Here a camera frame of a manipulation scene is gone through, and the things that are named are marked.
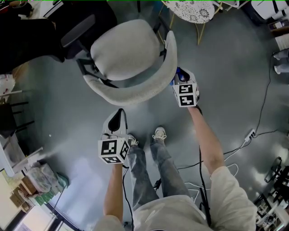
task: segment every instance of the concrete floor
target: concrete floor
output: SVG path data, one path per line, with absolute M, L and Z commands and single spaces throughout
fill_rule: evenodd
M 110 4 L 119 23 L 144 18 L 153 25 L 157 15 L 154 2 L 142 2 L 141 14 L 137 13 L 135 2 Z M 200 86 L 199 106 L 206 121 L 218 136 L 224 152 L 239 147 L 258 123 L 269 80 L 270 55 L 278 51 L 275 40 L 267 26 L 254 26 L 236 9 L 217 14 L 206 24 L 199 46 L 193 24 L 176 17 L 172 29 L 179 66 L 192 71 Z M 276 75 L 271 70 L 272 82 L 259 133 L 284 127 L 288 122 L 289 80 L 285 74 Z M 26 90 L 17 100 L 29 101 L 21 119 L 35 120 L 27 131 L 19 133 L 19 138 L 26 141 L 30 149 L 44 146 L 46 161 L 55 171 L 68 176 L 70 186 L 59 201 L 58 210 L 79 229 L 92 230 L 103 214 L 111 172 L 111 166 L 98 158 L 97 140 L 103 121 L 118 107 L 107 103 L 88 87 L 74 60 L 62 64 L 50 57 L 34 59 L 16 88 Z M 151 134 L 159 125 L 167 131 L 166 145 L 177 167 L 198 162 L 194 125 L 187 109 L 177 106 L 170 86 L 154 98 L 124 109 L 128 132 L 139 139 L 146 151 L 147 169 L 153 184 L 159 179 L 159 173 L 148 147 Z M 285 139 L 280 132 L 259 136 L 226 162 L 226 165 L 238 164 L 236 178 L 251 200 L 266 187 L 264 176 L 273 160 L 277 156 L 287 159 Z M 234 166 L 230 170 L 233 174 L 236 172 Z M 184 181 L 201 184 L 198 167 L 180 170 L 180 174 Z M 210 187 L 205 167 L 203 176 Z M 125 187 L 131 201 L 129 173 Z M 130 220 L 124 201 L 124 221 Z

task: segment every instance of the white sneaker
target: white sneaker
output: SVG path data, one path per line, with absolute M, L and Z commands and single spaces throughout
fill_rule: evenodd
M 128 134 L 128 136 L 129 136 L 128 142 L 130 146 L 139 144 L 139 142 L 136 140 L 136 138 L 132 134 Z
M 274 66 L 274 70 L 277 74 L 280 74 L 280 72 L 277 71 L 277 66 Z
M 276 55 L 273 56 L 275 59 L 280 60 Z
M 166 135 L 166 131 L 163 127 L 157 127 L 157 129 L 154 132 L 153 138 L 154 139 L 166 139 L 167 135 Z

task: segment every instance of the black chair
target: black chair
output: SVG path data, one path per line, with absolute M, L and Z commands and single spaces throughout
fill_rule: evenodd
M 34 123 L 34 121 L 30 121 L 20 126 L 16 125 L 14 114 L 19 114 L 21 112 L 20 111 L 13 112 L 12 107 L 23 104 L 28 104 L 28 102 L 15 103 L 15 104 L 5 103 L 0 105 L 0 135 L 3 138 L 6 139 L 9 136 L 12 136 L 15 132 L 24 130 L 26 129 L 26 126 Z
M 117 25 L 106 1 L 67 2 L 48 19 L 5 20 L 0 23 L 0 74 L 40 56 L 64 62 Z

